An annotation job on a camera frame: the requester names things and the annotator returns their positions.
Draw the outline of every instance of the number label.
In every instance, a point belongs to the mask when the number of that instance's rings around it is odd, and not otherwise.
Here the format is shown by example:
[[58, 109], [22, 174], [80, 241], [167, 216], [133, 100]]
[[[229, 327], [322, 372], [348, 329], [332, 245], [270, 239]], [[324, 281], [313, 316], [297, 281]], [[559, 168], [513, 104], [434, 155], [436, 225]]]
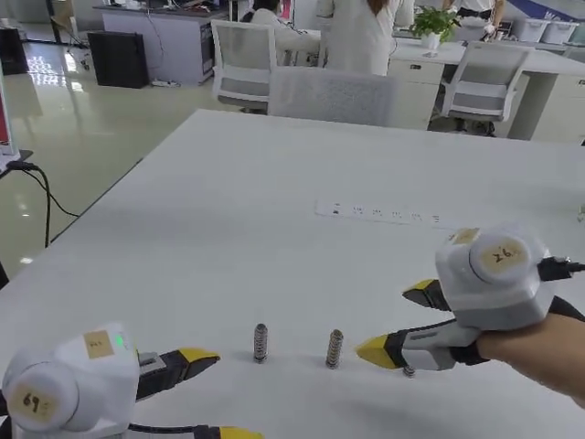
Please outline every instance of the number label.
[[479, 229], [461, 229], [457, 231], [457, 238], [453, 241], [453, 245], [469, 244], [477, 235]]
[[59, 402], [26, 384], [19, 384], [8, 402], [8, 411], [17, 412], [38, 423], [49, 423]]
[[526, 262], [527, 254], [518, 241], [508, 238], [484, 250], [480, 258], [489, 272], [498, 274]]
[[88, 350], [90, 359], [100, 359], [113, 355], [112, 343], [108, 331], [88, 332], [83, 335], [85, 347]]

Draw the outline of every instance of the white office chair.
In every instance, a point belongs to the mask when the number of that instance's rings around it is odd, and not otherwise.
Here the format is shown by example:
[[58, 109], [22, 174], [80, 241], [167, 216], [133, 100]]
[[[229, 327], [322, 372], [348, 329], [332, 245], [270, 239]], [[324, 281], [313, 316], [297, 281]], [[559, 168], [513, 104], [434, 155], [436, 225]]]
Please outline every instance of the white office chair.
[[451, 80], [443, 80], [437, 107], [443, 117], [493, 122], [510, 117], [516, 83], [533, 48], [496, 43], [470, 43]]
[[216, 47], [213, 96], [220, 102], [266, 110], [276, 67], [274, 28], [211, 20]]
[[391, 126], [396, 80], [306, 67], [277, 67], [268, 114], [317, 121]]

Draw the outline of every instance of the computer tower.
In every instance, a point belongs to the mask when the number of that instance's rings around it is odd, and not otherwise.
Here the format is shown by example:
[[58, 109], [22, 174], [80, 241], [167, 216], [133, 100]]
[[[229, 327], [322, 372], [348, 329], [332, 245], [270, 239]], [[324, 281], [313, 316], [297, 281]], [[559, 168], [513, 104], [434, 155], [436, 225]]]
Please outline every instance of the computer tower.
[[98, 84], [141, 89], [150, 83], [143, 36], [123, 32], [89, 32]]
[[22, 47], [18, 29], [0, 29], [0, 59], [5, 75], [28, 72], [27, 56]]

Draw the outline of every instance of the tile floor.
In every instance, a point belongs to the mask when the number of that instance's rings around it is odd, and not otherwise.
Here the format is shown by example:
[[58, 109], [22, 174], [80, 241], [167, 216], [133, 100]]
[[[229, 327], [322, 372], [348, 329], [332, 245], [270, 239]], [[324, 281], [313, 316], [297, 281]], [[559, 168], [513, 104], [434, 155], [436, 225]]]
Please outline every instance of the tile floor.
[[[100, 87], [79, 64], [83, 52], [28, 44], [30, 73], [5, 78], [19, 148], [48, 174], [51, 191], [81, 212], [197, 108], [235, 111], [202, 87], [143, 90]], [[51, 234], [70, 223], [53, 209]], [[30, 177], [0, 179], [0, 261], [14, 276], [42, 250], [45, 196]]]

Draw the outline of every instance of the metal spring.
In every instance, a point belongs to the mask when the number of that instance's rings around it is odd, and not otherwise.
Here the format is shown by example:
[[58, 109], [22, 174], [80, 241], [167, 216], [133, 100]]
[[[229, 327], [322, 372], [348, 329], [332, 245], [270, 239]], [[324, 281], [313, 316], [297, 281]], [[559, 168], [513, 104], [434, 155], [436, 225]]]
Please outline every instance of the metal spring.
[[402, 373], [404, 373], [404, 375], [406, 375], [408, 378], [414, 378], [417, 371], [413, 369], [411, 366], [406, 366], [402, 368]]
[[268, 356], [268, 328], [263, 323], [254, 329], [254, 361], [263, 363]]
[[334, 329], [329, 337], [329, 348], [325, 365], [329, 369], [337, 369], [341, 358], [341, 345], [344, 342], [344, 335], [339, 329]]

